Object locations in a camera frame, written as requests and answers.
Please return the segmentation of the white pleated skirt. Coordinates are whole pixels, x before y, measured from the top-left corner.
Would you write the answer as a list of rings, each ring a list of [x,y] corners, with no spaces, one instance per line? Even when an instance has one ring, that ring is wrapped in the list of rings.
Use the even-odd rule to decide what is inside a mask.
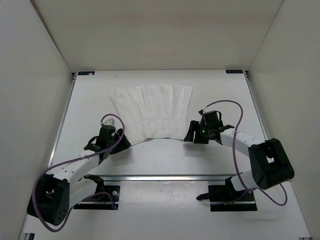
[[[151,84],[116,89],[109,97],[124,122],[132,145],[148,139],[183,140],[192,87],[179,84]]]

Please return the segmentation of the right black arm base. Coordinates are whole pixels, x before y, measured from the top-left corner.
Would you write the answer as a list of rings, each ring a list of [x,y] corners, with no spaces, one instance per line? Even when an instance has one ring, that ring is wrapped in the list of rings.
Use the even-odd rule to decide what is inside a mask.
[[[255,212],[258,210],[254,194],[247,190],[236,191],[230,177],[224,181],[223,185],[209,185],[208,192],[198,195],[196,200],[209,200],[211,212]]]

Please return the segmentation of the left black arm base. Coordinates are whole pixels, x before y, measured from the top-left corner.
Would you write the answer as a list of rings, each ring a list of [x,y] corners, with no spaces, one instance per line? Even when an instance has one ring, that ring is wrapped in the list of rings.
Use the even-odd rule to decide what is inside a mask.
[[[87,174],[83,178],[90,184],[94,183],[94,192],[73,208],[77,210],[110,210],[119,208],[120,183],[107,182],[98,175]]]

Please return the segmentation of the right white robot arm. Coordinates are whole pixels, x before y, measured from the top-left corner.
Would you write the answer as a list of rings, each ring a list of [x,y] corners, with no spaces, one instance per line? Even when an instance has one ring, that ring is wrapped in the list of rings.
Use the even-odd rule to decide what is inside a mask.
[[[249,158],[250,170],[239,172],[225,180],[224,195],[236,200],[245,190],[267,190],[294,178],[295,172],[281,142],[259,139],[224,125],[219,111],[201,113],[201,120],[192,120],[185,142],[208,144],[215,141],[232,148],[232,156],[239,152]]]

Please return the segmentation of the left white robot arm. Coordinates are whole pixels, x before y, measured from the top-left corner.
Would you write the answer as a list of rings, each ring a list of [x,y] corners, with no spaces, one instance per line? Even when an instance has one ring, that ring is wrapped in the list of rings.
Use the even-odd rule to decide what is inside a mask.
[[[68,218],[74,206],[84,201],[108,199],[111,209],[114,209],[114,199],[105,191],[103,179],[89,172],[109,155],[122,152],[130,146],[122,128],[103,124],[99,134],[92,137],[83,148],[83,156],[52,166],[38,177],[29,199],[27,214],[58,226]]]

